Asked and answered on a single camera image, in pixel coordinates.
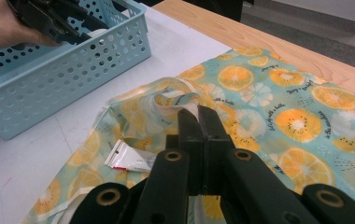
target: white tabletop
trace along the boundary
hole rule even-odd
[[[229,47],[148,8],[152,56],[15,138],[0,138],[0,224],[19,223],[81,145],[105,102],[160,77],[174,77]]]

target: light blue plastic basket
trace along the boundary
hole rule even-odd
[[[121,13],[116,3],[127,10]],[[27,130],[151,55],[145,7],[132,0],[80,0],[80,5],[110,28],[78,46],[0,50],[2,138]]]

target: plastic packet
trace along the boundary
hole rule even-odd
[[[117,141],[111,149],[105,165],[121,170],[149,173],[157,154],[128,146],[123,141]]]

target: gray floor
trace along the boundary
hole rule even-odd
[[[355,21],[255,0],[242,8],[241,22],[355,67]]]

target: wall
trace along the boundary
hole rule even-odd
[[[355,21],[355,0],[274,0]]]

